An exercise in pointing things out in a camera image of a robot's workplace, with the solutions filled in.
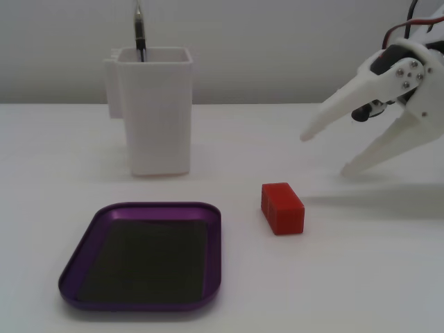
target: black cable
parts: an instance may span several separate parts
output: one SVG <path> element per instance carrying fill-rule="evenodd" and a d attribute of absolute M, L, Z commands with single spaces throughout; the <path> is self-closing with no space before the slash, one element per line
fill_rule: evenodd
<path fill-rule="evenodd" d="M 418 3 L 418 0 L 413 0 L 410 4 L 409 13 L 407 14 L 407 21 L 412 19 L 413 12 L 415 11 L 416 4 Z M 405 26 L 405 32 L 404 32 L 404 38 L 407 39 L 410 37 L 410 24 L 407 24 Z"/>

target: cable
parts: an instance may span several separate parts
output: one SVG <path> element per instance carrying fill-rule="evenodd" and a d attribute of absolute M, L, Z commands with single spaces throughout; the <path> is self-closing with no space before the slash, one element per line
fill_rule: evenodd
<path fill-rule="evenodd" d="M 412 19 L 413 12 L 415 11 L 416 4 L 418 3 L 418 0 L 413 0 L 410 4 L 409 12 L 407 14 L 407 21 Z M 404 38 L 408 39 L 410 37 L 410 24 L 407 24 L 405 26 L 405 32 L 404 32 Z"/>
<path fill-rule="evenodd" d="M 384 41 L 382 42 L 382 49 L 384 50 L 387 48 L 387 44 L 389 43 L 389 38 L 391 33 L 394 30 L 401 28 L 402 26 L 406 26 L 407 24 L 410 26 L 428 26 L 430 24 L 437 24 L 441 22 L 444 22 L 444 16 L 435 17 L 434 19 L 410 19 L 407 22 L 398 24 L 397 26 L 394 26 L 393 28 L 391 28 L 386 32 L 386 35 L 384 36 Z"/>

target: red wire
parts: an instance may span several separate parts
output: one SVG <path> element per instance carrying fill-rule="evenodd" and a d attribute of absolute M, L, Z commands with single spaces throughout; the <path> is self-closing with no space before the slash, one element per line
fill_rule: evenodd
<path fill-rule="evenodd" d="M 386 35 L 384 36 L 384 41 L 382 42 L 382 49 L 384 50 L 387 48 L 391 33 L 394 30 L 401 28 L 402 26 L 406 26 L 407 24 L 410 24 L 412 26 L 429 26 L 430 24 L 437 24 L 440 22 L 444 22 L 444 16 L 436 17 L 434 19 L 410 19 L 409 21 L 406 21 L 402 24 L 398 24 L 397 26 L 394 26 L 386 32 Z"/>

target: red block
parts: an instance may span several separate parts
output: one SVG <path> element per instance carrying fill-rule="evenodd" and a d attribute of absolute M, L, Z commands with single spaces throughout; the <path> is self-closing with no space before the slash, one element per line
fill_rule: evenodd
<path fill-rule="evenodd" d="M 302 234 L 305 207 L 286 182 L 262 185 L 262 211 L 275 234 Z"/>

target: purple tray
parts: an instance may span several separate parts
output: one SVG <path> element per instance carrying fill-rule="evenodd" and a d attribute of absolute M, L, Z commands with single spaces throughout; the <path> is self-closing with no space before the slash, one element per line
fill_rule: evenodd
<path fill-rule="evenodd" d="M 203 267 L 203 283 L 201 294 L 199 289 L 198 299 L 193 302 L 156 303 L 140 301 L 97 302 L 79 299 L 79 291 L 84 281 L 86 281 L 91 267 L 97 263 L 97 258 L 102 248 L 105 247 L 105 240 L 110 233 L 110 229 L 116 224 L 120 223 L 119 225 L 122 225 L 122 223 L 129 221 L 157 225 L 161 225 L 163 221 L 165 223 L 174 221 L 176 225 L 180 223 L 180 228 L 187 228 L 182 226 L 181 223 L 193 223 L 193 221 L 198 221 L 199 225 L 204 223 L 205 228 L 201 228 L 204 231 L 200 232 L 201 234 L 206 233 L 205 243 L 202 243 L 202 249 L 205 251 L 202 252 L 204 257 L 200 261 L 201 267 Z M 213 299 L 219 290 L 220 284 L 221 213 L 217 208 L 207 203 L 117 203 L 104 207 L 96 213 L 60 276 L 58 287 L 64 300 L 70 305 L 84 310 L 188 311 L 202 307 Z"/>

